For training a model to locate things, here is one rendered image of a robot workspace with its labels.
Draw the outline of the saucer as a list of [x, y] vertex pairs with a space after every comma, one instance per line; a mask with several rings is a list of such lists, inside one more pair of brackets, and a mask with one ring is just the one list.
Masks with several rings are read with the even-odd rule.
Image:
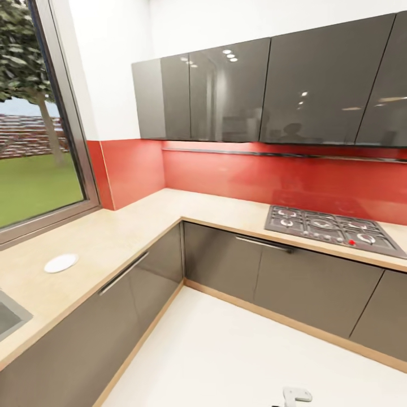
[[76, 260], [77, 257], [74, 254], [64, 254], [63, 256], [56, 257], [51, 260], [44, 267], [44, 272], [56, 272], [69, 268]]

